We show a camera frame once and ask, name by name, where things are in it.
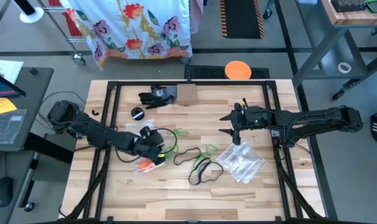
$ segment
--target yellow sticky note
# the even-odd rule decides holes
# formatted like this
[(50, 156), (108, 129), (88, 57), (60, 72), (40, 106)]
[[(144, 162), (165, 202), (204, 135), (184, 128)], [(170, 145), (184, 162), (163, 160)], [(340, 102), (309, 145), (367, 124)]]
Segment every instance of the yellow sticky note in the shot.
[(7, 98), (0, 98), (0, 114), (16, 110), (16, 106)]

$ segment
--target computer screen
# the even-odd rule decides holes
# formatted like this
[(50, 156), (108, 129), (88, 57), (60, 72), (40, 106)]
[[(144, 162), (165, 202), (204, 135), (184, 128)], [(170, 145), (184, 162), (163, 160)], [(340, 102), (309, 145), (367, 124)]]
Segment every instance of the computer screen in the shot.
[(25, 96), (26, 93), (0, 75), (0, 97)]

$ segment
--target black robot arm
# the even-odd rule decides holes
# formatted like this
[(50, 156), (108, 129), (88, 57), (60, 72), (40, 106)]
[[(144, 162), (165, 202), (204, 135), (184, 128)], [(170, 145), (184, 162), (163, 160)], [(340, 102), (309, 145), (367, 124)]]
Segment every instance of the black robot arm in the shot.
[(231, 121), (233, 129), (220, 129), (219, 131), (230, 134), (236, 145), (241, 143), (240, 131), (243, 130), (280, 131), (282, 143), (287, 147), (293, 147), (300, 138), (313, 134), (334, 130), (357, 132), (363, 127), (359, 112), (347, 106), (293, 113), (268, 110), (260, 106), (241, 106), (239, 103), (235, 103), (234, 110), (220, 120)]
[(130, 132), (116, 131), (109, 128), (86, 113), (79, 110), (78, 105), (62, 100), (56, 102), (47, 118), (57, 133), (76, 133), (84, 135), (90, 145), (97, 148), (115, 146), (119, 151), (131, 156), (142, 156), (150, 159), (155, 165), (165, 161), (161, 154), (164, 139), (156, 130), (145, 127), (140, 136)]

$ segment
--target orange disc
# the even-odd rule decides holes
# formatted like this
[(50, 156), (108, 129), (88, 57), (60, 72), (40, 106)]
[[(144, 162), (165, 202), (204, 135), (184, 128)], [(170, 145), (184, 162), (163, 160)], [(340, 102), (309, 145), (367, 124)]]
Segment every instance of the orange disc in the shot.
[(240, 61), (229, 62), (225, 67), (226, 76), (229, 79), (249, 79), (251, 78), (251, 68)]

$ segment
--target small brown box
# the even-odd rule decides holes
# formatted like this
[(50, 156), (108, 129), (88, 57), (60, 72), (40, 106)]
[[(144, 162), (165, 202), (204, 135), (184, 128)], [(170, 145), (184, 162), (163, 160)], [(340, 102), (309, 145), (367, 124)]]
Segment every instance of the small brown box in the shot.
[(197, 104), (197, 87), (194, 84), (177, 85), (176, 103), (180, 106)]

